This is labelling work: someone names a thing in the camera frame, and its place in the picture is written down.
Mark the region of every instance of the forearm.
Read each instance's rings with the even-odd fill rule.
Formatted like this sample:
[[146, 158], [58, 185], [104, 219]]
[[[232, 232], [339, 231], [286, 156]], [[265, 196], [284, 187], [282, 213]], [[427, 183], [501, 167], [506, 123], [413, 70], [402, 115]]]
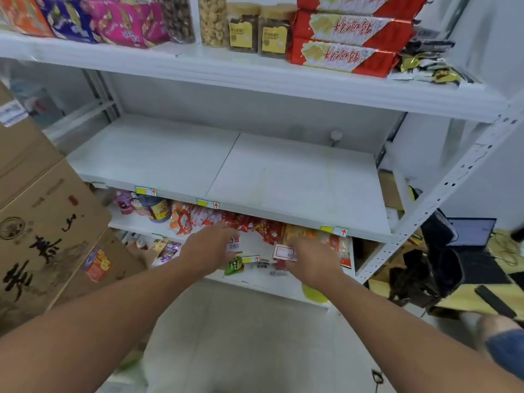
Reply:
[[177, 259], [39, 316], [0, 340], [9, 392], [94, 392], [196, 280]]
[[513, 375], [350, 277], [341, 274], [324, 294], [399, 393], [524, 391]]

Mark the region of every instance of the blue snack package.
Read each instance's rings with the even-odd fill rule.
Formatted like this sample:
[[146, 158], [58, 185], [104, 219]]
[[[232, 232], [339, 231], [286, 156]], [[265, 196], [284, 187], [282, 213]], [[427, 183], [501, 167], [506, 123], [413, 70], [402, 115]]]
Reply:
[[56, 37], [89, 43], [102, 42], [82, 0], [35, 0]]

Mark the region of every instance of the jar of nuts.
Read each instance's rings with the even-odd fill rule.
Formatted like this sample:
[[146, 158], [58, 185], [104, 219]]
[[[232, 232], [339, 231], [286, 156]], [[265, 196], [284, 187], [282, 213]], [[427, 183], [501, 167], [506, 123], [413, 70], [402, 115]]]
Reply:
[[285, 59], [285, 54], [291, 46], [291, 25], [296, 11], [297, 7], [293, 4], [261, 8], [258, 45], [260, 56]]
[[192, 44], [195, 42], [189, 0], [162, 0], [162, 13], [166, 21], [169, 37], [175, 42]]
[[229, 48], [237, 52], [258, 50], [258, 16], [260, 5], [251, 2], [227, 3]]
[[198, 0], [198, 8], [202, 44], [226, 46], [226, 0]]

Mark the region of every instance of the yellow-green round object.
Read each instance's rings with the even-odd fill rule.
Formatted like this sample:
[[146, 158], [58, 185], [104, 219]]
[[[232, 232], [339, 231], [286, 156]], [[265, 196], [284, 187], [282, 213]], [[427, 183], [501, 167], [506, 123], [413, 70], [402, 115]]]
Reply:
[[316, 303], [326, 303], [328, 302], [328, 299], [322, 295], [320, 291], [314, 290], [311, 287], [308, 287], [305, 284], [302, 284], [302, 292], [304, 293], [304, 296], [309, 299], [310, 301], [316, 302]]

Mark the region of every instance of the person's left arm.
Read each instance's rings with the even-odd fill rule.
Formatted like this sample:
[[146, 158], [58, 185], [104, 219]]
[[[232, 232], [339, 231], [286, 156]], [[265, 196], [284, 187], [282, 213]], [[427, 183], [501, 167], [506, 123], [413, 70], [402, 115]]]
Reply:
[[235, 254], [239, 232], [214, 225], [191, 235], [170, 263], [63, 304], [0, 340], [0, 381], [10, 393], [93, 393], [191, 284]]

